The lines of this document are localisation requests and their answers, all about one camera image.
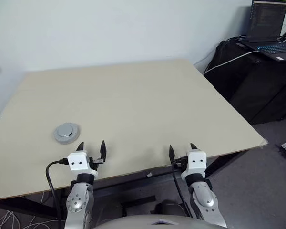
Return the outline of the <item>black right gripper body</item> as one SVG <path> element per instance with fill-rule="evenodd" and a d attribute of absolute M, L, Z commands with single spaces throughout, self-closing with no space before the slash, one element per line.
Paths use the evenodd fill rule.
<path fill-rule="evenodd" d="M 186 170 L 187 168 L 187 156 L 183 156 L 175 159 L 174 168 L 177 170 Z"/>

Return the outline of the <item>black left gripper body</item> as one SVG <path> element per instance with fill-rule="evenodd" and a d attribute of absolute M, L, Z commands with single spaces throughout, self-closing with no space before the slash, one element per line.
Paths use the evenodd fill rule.
<path fill-rule="evenodd" d="M 89 157 L 89 166 L 93 170 L 97 170 L 99 167 L 99 164 L 103 164 L 103 163 L 104 163 L 103 158 L 98 158 L 98 159 L 94 160 L 92 157 Z"/>

